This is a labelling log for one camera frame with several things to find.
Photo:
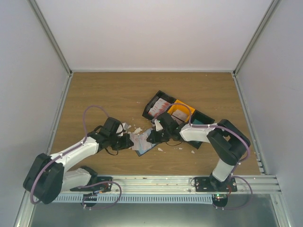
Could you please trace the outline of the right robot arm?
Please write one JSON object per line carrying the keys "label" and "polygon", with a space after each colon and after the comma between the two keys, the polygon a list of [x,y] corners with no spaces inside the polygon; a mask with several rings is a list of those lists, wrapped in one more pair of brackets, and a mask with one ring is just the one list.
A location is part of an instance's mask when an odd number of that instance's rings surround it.
{"label": "right robot arm", "polygon": [[216,192],[226,187],[235,168],[250,156],[250,140],[226,119],[212,124],[193,124],[190,121],[179,124],[168,113],[163,113],[153,122],[154,129],[147,138],[152,144],[174,140],[212,145],[219,161],[209,176],[209,182]]}

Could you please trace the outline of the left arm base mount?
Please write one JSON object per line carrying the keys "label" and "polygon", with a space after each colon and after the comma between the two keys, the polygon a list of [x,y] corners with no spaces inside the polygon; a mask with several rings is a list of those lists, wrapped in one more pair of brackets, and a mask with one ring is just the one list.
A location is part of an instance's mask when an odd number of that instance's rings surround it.
{"label": "left arm base mount", "polygon": [[113,178],[111,176],[96,176],[85,187],[74,187],[69,189],[69,192],[82,193],[81,205],[91,209],[97,204],[99,194],[111,191],[112,182]]}

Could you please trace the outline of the white pink cards stack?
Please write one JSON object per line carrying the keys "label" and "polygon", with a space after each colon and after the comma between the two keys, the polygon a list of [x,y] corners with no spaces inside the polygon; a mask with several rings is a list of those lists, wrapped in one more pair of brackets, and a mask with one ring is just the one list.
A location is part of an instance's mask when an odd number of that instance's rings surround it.
{"label": "white pink cards stack", "polygon": [[188,115],[187,115],[186,113],[184,113],[183,111],[177,109],[176,111],[174,111],[174,112],[172,113],[171,117],[172,117],[178,124],[181,124],[181,123],[187,121]]}

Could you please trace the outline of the orange bin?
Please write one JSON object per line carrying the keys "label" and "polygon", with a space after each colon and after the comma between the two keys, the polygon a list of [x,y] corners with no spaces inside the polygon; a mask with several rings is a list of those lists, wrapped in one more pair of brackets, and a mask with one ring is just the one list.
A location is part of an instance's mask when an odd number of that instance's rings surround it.
{"label": "orange bin", "polygon": [[167,113],[169,113],[178,124],[188,122],[194,111],[195,108],[188,106],[178,99],[174,102],[174,105],[167,109]]}

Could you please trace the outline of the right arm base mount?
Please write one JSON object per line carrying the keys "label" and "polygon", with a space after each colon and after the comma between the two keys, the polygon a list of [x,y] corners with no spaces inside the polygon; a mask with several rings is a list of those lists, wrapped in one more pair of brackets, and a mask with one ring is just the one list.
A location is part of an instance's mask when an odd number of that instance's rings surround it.
{"label": "right arm base mount", "polygon": [[196,192],[210,192],[213,205],[216,208],[225,208],[232,192],[237,192],[237,184],[234,179],[227,177],[220,182],[213,175],[208,177],[194,177],[190,181]]}

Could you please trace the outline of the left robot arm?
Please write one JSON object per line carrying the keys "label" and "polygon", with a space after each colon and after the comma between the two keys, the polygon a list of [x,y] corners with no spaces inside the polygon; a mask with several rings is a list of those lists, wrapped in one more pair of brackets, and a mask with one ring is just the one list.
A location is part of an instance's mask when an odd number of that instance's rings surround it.
{"label": "left robot arm", "polygon": [[104,125],[97,126],[69,148],[51,155],[39,154],[23,182],[23,188],[30,192],[32,200],[37,199],[44,204],[53,202],[66,191],[109,191],[110,178],[102,181],[98,173],[88,166],[76,170],[71,168],[102,150],[120,151],[132,147],[127,127],[126,123],[109,117]]}

